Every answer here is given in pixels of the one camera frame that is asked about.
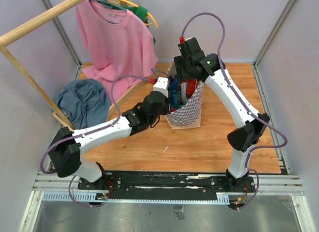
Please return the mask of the blue snack bag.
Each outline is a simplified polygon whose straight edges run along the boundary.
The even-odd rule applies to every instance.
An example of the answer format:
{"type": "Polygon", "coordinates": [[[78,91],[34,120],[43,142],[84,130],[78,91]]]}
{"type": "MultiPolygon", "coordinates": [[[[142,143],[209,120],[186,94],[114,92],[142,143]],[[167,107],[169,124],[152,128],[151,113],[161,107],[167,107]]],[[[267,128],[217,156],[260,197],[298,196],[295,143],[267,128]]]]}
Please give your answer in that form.
{"type": "Polygon", "coordinates": [[[181,86],[178,80],[170,83],[168,87],[169,101],[173,106],[181,106],[181,86]]]}

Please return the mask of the red Chuba chips bag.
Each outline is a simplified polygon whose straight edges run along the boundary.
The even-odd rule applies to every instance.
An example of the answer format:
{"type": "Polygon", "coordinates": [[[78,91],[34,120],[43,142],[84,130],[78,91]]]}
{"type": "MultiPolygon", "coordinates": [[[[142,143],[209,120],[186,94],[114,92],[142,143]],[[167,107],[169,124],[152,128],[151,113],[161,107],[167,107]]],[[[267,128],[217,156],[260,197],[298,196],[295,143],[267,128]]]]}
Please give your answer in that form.
{"type": "Polygon", "coordinates": [[[180,85],[181,101],[186,104],[197,88],[197,79],[183,80],[180,85]]]}

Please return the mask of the blue checkered paper bag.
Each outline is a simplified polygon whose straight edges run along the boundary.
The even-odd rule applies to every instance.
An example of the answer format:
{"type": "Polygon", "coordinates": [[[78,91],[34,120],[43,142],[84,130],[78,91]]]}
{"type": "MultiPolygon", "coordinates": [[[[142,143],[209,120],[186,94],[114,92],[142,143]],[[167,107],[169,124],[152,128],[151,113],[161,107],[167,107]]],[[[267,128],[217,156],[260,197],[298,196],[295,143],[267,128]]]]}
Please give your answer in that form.
{"type": "MultiPolygon", "coordinates": [[[[172,63],[168,69],[167,75],[169,85],[171,82],[178,80],[174,63],[172,63]]],[[[172,129],[191,129],[200,127],[204,84],[201,81],[197,82],[197,88],[189,101],[184,104],[181,109],[170,112],[166,115],[166,120],[172,129]]]]}

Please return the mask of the pink snack bag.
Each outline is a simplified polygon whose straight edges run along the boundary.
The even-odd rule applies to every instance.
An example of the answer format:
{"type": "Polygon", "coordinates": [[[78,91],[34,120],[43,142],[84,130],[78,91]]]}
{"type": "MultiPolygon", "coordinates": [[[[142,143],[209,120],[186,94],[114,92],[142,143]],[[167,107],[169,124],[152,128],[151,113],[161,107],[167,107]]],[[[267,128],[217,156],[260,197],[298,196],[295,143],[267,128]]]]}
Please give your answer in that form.
{"type": "Polygon", "coordinates": [[[183,104],[181,104],[181,105],[173,105],[173,104],[170,104],[170,105],[169,105],[170,112],[174,112],[174,111],[176,111],[176,110],[179,110],[179,109],[181,109],[183,106],[184,106],[183,104]]]}

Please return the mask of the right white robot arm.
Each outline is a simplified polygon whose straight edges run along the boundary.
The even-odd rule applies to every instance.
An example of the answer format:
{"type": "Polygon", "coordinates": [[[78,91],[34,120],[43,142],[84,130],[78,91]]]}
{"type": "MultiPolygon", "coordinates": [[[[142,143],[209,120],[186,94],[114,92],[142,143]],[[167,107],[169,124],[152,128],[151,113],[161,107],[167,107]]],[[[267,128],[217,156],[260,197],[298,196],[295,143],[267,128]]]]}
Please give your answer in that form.
{"type": "Polygon", "coordinates": [[[248,178],[250,150],[263,135],[270,117],[259,113],[233,82],[219,54],[205,54],[196,38],[179,39],[180,56],[174,58],[179,81],[196,79],[204,82],[222,101],[236,129],[227,135],[232,150],[231,163],[226,170],[226,187],[237,192],[248,178]]]}

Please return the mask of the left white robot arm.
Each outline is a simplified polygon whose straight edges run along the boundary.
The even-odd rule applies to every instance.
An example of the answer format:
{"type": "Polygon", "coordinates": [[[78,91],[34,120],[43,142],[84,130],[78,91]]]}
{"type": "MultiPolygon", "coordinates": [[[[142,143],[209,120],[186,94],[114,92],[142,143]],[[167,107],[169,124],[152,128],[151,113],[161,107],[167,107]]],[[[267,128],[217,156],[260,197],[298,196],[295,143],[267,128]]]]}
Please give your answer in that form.
{"type": "Polygon", "coordinates": [[[94,189],[103,189],[107,183],[103,168],[85,160],[83,154],[101,144],[152,128],[168,113],[168,94],[152,91],[143,102],[114,120],[75,131],[61,128],[48,148],[55,173],[60,178],[79,176],[89,181],[94,189]]]}

